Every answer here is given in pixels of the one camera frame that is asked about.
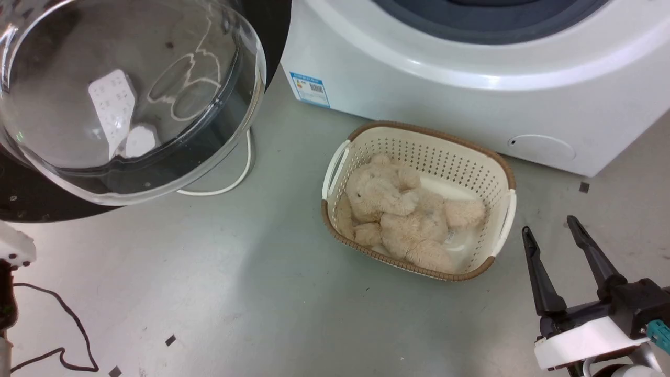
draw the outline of floor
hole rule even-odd
[[[538,317],[520,232],[533,229],[568,305],[593,301],[596,285],[567,215],[629,280],[670,285],[670,116],[595,178],[509,159],[519,196],[512,233],[493,267],[463,283],[380,264],[326,231],[323,174],[364,122],[295,101],[278,75],[253,127],[257,162],[242,186],[216,198],[172,194],[89,219],[16,225],[38,246],[38,262],[16,279],[64,297],[88,329],[98,375],[142,377],[566,376],[535,363]],[[237,148],[192,189],[227,185],[245,157]],[[16,295],[13,364],[59,345],[68,361],[86,364],[76,327],[55,303]],[[659,358],[670,370],[670,356]],[[38,375],[68,374],[56,358],[14,374]]]

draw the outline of beige plush toy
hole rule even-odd
[[[345,237],[364,246],[383,245],[389,254],[417,266],[453,272],[444,247],[449,229],[470,229],[484,219],[481,201],[453,201],[421,188],[419,173],[385,154],[351,173],[346,200],[338,208]]]

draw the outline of plush toy head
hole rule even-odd
[[[372,157],[357,168],[346,183],[354,219],[359,223],[378,222],[381,215],[408,215],[416,207],[415,193],[402,193],[421,185],[416,170],[392,163],[385,154]]]

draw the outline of washing machine door rim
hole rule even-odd
[[[670,39],[670,3],[663,1],[612,0],[559,33],[497,46],[433,37],[371,0],[297,0],[294,7],[300,3],[383,64],[469,89],[530,91],[574,85],[632,64]]]

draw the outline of basket handle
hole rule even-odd
[[[342,172],[344,161],[346,160],[346,156],[349,153],[349,149],[347,148],[349,144],[351,144],[351,141],[345,140],[342,144],[340,144],[339,148],[337,148],[335,154],[330,159],[328,169],[326,170],[326,177],[324,178],[324,187],[321,190],[321,196],[324,200],[328,200],[328,195],[332,194],[334,189],[333,184],[337,181],[337,178]]]
[[[507,214],[505,215],[505,222],[502,223],[502,229],[500,230],[500,235],[498,236],[498,242],[496,243],[495,248],[493,248],[493,253],[491,256],[497,256],[498,253],[503,249],[503,245],[507,241],[507,236],[509,235],[510,230],[512,229],[512,223],[514,222],[514,216],[517,213],[517,192],[515,189],[510,189],[509,191],[509,204],[507,205]]]

